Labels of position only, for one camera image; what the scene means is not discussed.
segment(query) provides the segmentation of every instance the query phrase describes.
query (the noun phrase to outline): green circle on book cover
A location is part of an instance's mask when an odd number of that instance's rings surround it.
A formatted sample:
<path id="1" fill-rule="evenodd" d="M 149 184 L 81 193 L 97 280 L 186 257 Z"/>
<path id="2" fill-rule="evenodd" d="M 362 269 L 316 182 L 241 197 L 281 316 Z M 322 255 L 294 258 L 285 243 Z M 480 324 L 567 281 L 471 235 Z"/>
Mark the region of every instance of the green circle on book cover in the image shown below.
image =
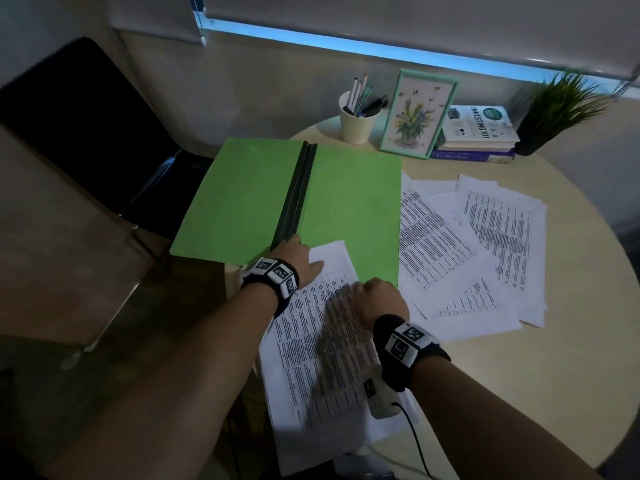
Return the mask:
<path id="1" fill-rule="evenodd" d="M 486 107 L 482 113 L 490 120 L 500 121 L 502 119 L 502 113 L 494 107 Z"/>

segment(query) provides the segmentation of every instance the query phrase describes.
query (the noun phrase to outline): light wood tabletop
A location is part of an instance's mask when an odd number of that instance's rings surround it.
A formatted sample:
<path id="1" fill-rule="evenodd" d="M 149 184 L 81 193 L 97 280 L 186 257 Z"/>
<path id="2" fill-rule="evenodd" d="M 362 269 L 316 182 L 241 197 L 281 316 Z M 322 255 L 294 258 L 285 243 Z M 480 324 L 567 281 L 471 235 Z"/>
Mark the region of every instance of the light wood tabletop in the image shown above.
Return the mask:
<path id="1" fill-rule="evenodd" d="M 337 116 L 292 139 L 375 151 L 383 124 L 380 118 L 369 143 L 359 146 L 340 139 Z M 510 164 L 403 157 L 403 169 L 414 179 L 457 180 L 463 173 L 497 180 L 547 204 L 546 326 L 444 348 L 460 369 L 597 466 L 624 437 L 640 403 L 640 289 L 615 235 L 587 198 L 535 155 Z M 424 416 L 417 430 L 431 473 L 456 478 Z M 373 448 L 423 471 L 409 429 Z M 402 478 L 422 477 L 394 469 Z"/>

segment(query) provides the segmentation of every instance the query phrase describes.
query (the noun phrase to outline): stack of books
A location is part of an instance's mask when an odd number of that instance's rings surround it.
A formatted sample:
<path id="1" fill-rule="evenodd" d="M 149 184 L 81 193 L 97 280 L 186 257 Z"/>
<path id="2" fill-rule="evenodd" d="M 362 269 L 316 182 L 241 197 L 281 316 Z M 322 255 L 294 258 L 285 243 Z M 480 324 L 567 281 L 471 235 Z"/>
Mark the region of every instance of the stack of books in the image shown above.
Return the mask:
<path id="1" fill-rule="evenodd" d="M 431 158 L 509 163 L 519 140 L 502 106 L 451 106 Z"/>

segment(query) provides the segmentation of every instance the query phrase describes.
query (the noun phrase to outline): black chair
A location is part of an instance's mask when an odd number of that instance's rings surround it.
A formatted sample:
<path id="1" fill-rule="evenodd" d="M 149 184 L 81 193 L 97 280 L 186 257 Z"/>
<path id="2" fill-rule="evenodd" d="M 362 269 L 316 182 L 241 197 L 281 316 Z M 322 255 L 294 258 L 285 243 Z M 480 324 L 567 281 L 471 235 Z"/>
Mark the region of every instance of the black chair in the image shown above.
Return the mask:
<path id="1" fill-rule="evenodd" d="M 0 123 L 107 209 L 168 239 L 212 163 L 172 140 L 88 38 L 69 43 L 0 89 Z"/>

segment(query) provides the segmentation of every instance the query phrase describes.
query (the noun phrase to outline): blue light strip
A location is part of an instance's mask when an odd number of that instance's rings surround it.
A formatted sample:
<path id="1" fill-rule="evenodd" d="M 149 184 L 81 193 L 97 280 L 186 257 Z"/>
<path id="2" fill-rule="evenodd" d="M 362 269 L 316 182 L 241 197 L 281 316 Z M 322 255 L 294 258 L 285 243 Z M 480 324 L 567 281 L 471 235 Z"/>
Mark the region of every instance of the blue light strip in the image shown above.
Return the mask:
<path id="1" fill-rule="evenodd" d="M 295 43 L 297 45 L 306 45 L 308 47 L 327 48 L 339 52 L 370 55 L 372 57 L 382 57 L 396 61 L 495 77 L 505 77 L 507 79 L 522 80 L 525 82 L 544 82 L 550 80 L 557 72 L 552 69 L 476 59 L 463 55 L 440 54 L 438 52 L 430 52 L 416 48 L 396 47 L 381 43 L 261 27 L 248 23 L 229 22 L 227 20 L 218 20 L 217 18 L 207 18 L 203 13 L 200 13 L 200 21 L 202 28 L 206 30 L 277 40 L 280 42 Z M 588 80 L 591 83 L 599 85 L 598 91 L 602 93 L 612 93 L 620 83 L 620 81 L 615 79 L 596 76 L 588 76 Z M 640 99 L 640 88 L 629 88 L 624 97 Z"/>

